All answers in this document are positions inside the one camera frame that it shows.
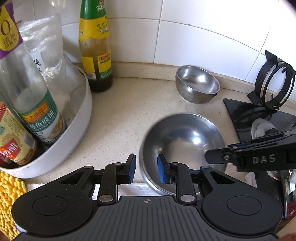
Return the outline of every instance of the round black disc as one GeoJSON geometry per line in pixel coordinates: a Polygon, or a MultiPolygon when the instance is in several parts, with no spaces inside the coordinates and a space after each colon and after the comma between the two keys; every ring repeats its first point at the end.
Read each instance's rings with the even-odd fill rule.
{"type": "Polygon", "coordinates": [[[22,195],[15,201],[12,215],[15,223],[27,233],[50,237],[81,227],[92,211],[90,198],[75,185],[58,185],[22,195]]]}
{"type": "Polygon", "coordinates": [[[282,217],[278,200],[245,183],[217,185],[204,198],[202,212],[214,227],[242,236],[273,232],[282,217]]]}

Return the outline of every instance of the yellow bottle label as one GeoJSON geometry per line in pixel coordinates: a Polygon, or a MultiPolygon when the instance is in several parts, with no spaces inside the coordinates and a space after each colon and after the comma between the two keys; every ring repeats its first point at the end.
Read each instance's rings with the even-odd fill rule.
{"type": "Polygon", "coordinates": [[[25,165],[32,159],[36,145],[32,135],[0,102],[0,153],[19,165],[25,165]]]}
{"type": "Polygon", "coordinates": [[[26,123],[33,123],[37,120],[39,120],[40,118],[42,118],[44,115],[46,115],[46,113],[49,110],[49,106],[46,103],[46,101],[43,101],[35,110],[33,110],[32,112],[23,115],[23,119],[26,121],[26,123]]]}
{"type": "Polygon", "coordinates": [[[98,56],[100,73],[106,72],[111,68],[111,51],[98,56]]]}
{"type": "Polygon", "coordinates": [[[89,38],[103,39],[110,35],[106,15],[101,18],[79,20],[79,41],[89,38]]]}
{"type": "Polygon", "coordinates": [[[19,40],[17,27],[3,5],[0,8],[0,49],[10,51],[19,44],[19,40]]]}
{"type": "Polygon", "coordinates": [[[84,71],[86,72],[86,76],[91,79],[95,80],[96,79],[96,73],[94,70],[94,60],[92,57],[83,57],[82,56],[82,64],[84,71]]]}

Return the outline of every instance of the bottle label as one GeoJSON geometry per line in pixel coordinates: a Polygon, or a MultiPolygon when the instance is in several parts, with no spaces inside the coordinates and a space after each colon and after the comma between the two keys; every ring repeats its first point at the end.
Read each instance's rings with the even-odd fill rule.
{"type": "Polygon", "coordinates": [[[82,0],[80,18],[95,19],[106,15],[104,0],[82,0]]]}
{"type": "Polygon", "coordinates": [[[12,2],[0,7],[0,59],[23,42],[13,17],[12,2]]]}
{"type": "Polygon", "coordinates": [[[49,90],[34,108],[20,115],[30,130],[46,144],[53,144],[67,128],[49,90]]]}
{"type": "Polygon", "coordinates": [[[98,56],[100,79],[104,79],[112,74],[111,51],[98,56]]]}
{"type": "Polygon", "coordinates": [[[79,20],[79,41],[86,41],[89,38],[103,39],[110,35],[106,15],[95,19],[79,20]]]}
{"type": "Polygon", "coordinates": [[[96,73],[94,70],[94,60],[92,57],[83,57],[82,64],[88,79],[96,80],[96,73]]]}
{"type": "Polygon", "coordinates": [[[28,163],[37,142],[7,106],[0,102],[0,154],[19,165],[28,163]]]}

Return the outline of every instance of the ribbed black surface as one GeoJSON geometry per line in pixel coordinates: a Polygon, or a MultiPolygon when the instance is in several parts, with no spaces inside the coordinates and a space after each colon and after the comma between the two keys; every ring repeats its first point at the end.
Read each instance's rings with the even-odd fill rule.
{"type": "MultiPolygon", "coordinates": [[[[269,234],[251,238],[254,241],[273,241],[269,234]]],[[[112,206],[100,207],[94,218],[83,228],[61,237],[37,238],[26,234],[16,241],[238,241],[207,225],[197,209],[176,203],[170,196],[123,196],[112,206]]]]}

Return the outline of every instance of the tile grout line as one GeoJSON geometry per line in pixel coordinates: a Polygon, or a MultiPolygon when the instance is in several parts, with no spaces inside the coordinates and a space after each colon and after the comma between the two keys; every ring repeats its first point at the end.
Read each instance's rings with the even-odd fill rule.
{"type": "Polygon", "coordinates": [[[157,36],[156,36],[156,43],[155,43],[155,50],[154,50],[154,57],[153,57],[153,63],[155,62],[155,55],[156,55],[156,47],[157,47],[157,41],[158,41],[158,34],[159,34],[159,26],[160,26],[160,19],[161,19],[161,13],[163,11],[163,1],[161,1],[161,8],[160,8],[160,15],[159,15],[159,22],[158,22],[158,29],[157,29],[157,36]]]}
{"type": "MultiPolygon", "coordinates": [[[[145,19],[145,20],[158,20],[158,19],[153,19],[153,18],[108,18],[108,17],[107,17],[107,19],[145,19]]],[[[235,39],[233,39],[233,38],[230,38],[230,37],[228,37],[228,36],[226,36],[226,35],[223,35],[223,34],[220,34],[220,33],[216,33],[216,32],[214,32],[214,31],[211,31],[211,30],[206,29],[206,28],[201,28],[201,27],[197,27],[197,26],[194,26],[194,25],[188,25],[188,24],[185,24],[185,23],[179,23],[179,22],[174,22],[174,21],[169,21],[169,20],[161,20],[161,19],[159,19],[159,25],[160,25],[160,21],[168,22],[168,23],[177,23],[177,24],[182,24],[182,25],[185,25],[185,26],[190,26],[190,27],[194,27],[194,28],[203,29],[203,30],[206,30],[206,31],[209,31],[209,32],[212,32],[212,33],[218,34],[218,35],[221,35],[221,36],[226,37],[226,38],[228,38],[228,39],[234,40],[234,41],[236,41],[236,42],[239,42],[239,43],[241,43],[241,44],[243,44],[243,45],[245,45],[245,46],[247,46],[247,47],[249,47],[249,48],[251,48],[251,49],[253,49],[253,50],[257,51],[257,52],[259,52],[258,50],[254,49],[254,48],[252,48],[251,46],[248,46],[248,45],[246,45],[246,44],[244,44],[244,43],[242,43],[242,42],[240,42],[240,41],[238,41],[238,40],[235,40],[235,39]]]]}
{"type": "Polygon", "coordinates": [[[216,33],[216,32],[214,32],[214,31],[212,31],[212,30],[209,30],[209,29],[205,29],[205,28],[201,28],[201,27],[197,27],[197,26],[193,26],[193,25],[188,25],[188,24],[185,24],[185,23],[173,22],[173,21],[169,21],[169,20],[162,20],[162,21],[164,21],[164,22],[168,22],[168,23],[178,23],[178,24],[182,24],[182,25],[185,25],[185,26],[190,26],[190,27],[194,27],[194,28],[203,29],[203,30],[206,30],[206,31],[209,31],[209,32],[212,32],[212,33],[218,34],[218,35],[221,35],[221,36],[226,37],[226,38],[228,38],[228,39],[232,39],[232,40],[234,40],[234,41],[236,41],[236,42],[239,42],[240,44],[243,44],[243,45],[245,45],[245,46],[247,46],[247,47],[249,47],[249,48],[255,50],[256,52],[259,52],[258,50],[254,49],[254,48],[252,48],[251,46],[248,46],[248,45],[246,45],[246,44],[244,44],[244,43],[242,43],[242,42],[240,42],[240,41],[238,41],[238,40],[235,40],[235,39],[233,39],[233,38],[231,38],[231,37],[225,36],[225,35],[220,34],[220,33],[216,33]]]}
{"type": "Polygon", "coordinates": [[[272,24],[270,25],[270,28],[269,28],[268,33],[267,33],[267,35],[266,35],[266,38],[265,38],[265,40],[264,40],[264,42],[263,42],[263,44],[262,44],[262,47],[261,47],[261,49],[260,49],[260,51],[259,51],[259,54],[258,54],[258,56],[257,56],[257,58],[256,58],[256,60],[255,60],[255,62],[254,62],[254,64],[252,65],[252,68],[250,69],[250,72],[248,73],[248,75],[247,75],[245,81],[246,81],[247,78],[249,77],[249,75],[250,75],[250,73],[251,73],[251,71],[252,71],[252,69],[253,69],[253,67],[254,67],[254,65],[255,65],[255,63],[256,63],[258,57],[259,57],[259,55],[262,54],[261,51],[262,51],[263,46],[264,46],[264,44],[265,44],[265,42],[266,42],[266,40],[267,40],[267,37],[268,37],[268,34],[269,34],[269,32],[270,32],[271,27],[272,27],[272,24]]]}
{"type": "Polygon", "coordinates": [[[255,59],[253,65],[252,65],[252,67],[251,67],[251,69],[250,69],[248,75],[247,75],[246,78],[244,79],[244,81],[248,82],[248,81],[247,81],[247,78],[248,78],[248,76],[250,75],[250,73],[251,73],[251,71],[252,71],[252,68],[254,67],[254,65],[255,65],[255,63],[256,63],[256,61],[257,61],[259,55],[260,55],[260,52],[258,53],[257,58],[255,59]]]}
{"type": "Polygon", "coordinates": [[[75,23],[79,23],[79,22],[62,24],[62,27],[64,27],[64,26],[69,26],[69,25],[71,25],[71,24],[75,24],[75,23]]]}
{"type": "Polygon", "coordinates": [[[35,7],[34,7],[34,0],[32,0],[32,5],[33,5],[34,19],[36,20],[35,7]]]}

